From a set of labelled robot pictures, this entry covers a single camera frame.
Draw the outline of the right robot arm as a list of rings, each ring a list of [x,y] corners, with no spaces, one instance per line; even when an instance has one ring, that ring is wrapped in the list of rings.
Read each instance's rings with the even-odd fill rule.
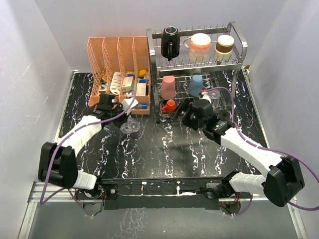
[[[209,100],[191,102],[184,99],[169,116],[175,120],[182,112],[184,126],[200,129],[208,139],[235,152],[260,172],[254,175],[234,170],[218,186],[207,189],[212,196],[232,198],[243,192],[259,194],[274,205],[283,207],[304,188],[305,182],[297,159],[249,142],[247,137],[240,135],[229,113],[216,113]]]

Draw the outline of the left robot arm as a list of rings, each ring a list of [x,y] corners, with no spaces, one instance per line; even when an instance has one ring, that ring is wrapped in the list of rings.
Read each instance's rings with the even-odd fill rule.
[[[121,127],[138,104],[132,92],[122,102],[114,95],[102,94],[99,102],[67,134],[42,146],[38,179],[65,189],[84,189],[91,198],[99,198],[103,186],[97,183],[97,176],[78,169],[77,155],[107,124]]]

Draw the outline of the clear faceted glass cup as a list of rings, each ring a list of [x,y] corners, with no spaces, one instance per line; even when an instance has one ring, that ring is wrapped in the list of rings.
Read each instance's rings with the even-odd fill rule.
[[[138,132],[140,129],[140,123],[133,119],[129,118],[126,123],[122,124],[120,127],[120,131],[124,134],[131,134]]]

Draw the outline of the small orange ceramic mug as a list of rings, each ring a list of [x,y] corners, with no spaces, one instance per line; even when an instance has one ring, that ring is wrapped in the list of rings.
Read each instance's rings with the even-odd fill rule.
[[[177,108],[177,103],[174,100],[168,100],[166,104],[163,106],[163,108],[161,109],[161,111],[163,113],[169,114],[173,112],[176,108]]]

